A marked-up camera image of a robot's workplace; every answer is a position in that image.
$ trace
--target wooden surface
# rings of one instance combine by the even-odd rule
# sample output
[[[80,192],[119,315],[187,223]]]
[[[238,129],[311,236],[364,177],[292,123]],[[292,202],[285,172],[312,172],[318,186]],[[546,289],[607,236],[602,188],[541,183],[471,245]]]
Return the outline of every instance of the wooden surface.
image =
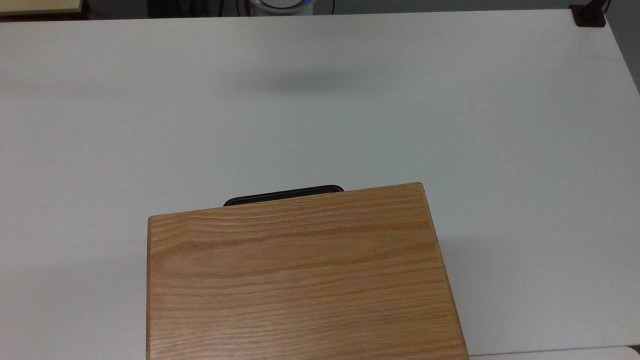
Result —
[[[468,359],[420,183],[149,219],[151,359]]]
[[[0,14],[80,12],[82,0],[1,0]]]

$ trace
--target white device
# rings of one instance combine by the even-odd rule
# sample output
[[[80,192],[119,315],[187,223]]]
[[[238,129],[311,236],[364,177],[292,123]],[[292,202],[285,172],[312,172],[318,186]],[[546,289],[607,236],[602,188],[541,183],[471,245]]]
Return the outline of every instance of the white device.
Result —
[[[251,0],[253,16],[313,15],[316,0]]]

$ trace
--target wooden box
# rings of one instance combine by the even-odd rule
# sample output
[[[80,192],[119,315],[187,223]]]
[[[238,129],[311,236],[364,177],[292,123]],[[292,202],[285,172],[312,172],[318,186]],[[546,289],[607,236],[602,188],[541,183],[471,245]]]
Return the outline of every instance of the wooden box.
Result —
[[[149,218],[147,357],[468,359],[422,184]]]

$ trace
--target black handle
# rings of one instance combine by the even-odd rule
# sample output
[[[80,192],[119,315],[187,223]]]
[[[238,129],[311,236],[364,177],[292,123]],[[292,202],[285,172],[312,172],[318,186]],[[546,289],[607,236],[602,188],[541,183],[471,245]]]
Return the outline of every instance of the black handle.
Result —
[[[250,204],[252,202],[262,202],[271,200],[290,199],[292,197],[302,197],[309,195],[319,195],[322,193],[338,193],[344,190],[337,185],[322,185],[312,188],[286,190],[283,192],[262,193],[258,195],[240,196],[227,200],[223,206],[232,206],[240,204]]]

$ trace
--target white table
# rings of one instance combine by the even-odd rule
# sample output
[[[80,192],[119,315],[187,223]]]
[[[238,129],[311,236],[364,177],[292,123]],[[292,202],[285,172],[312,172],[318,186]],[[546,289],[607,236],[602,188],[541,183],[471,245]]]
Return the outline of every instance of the white table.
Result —
[[[143,359],[150,215],[412,181],[471,355],[640,343],[640,97],[608,27],[532,10],[0,33],[0,358]]]

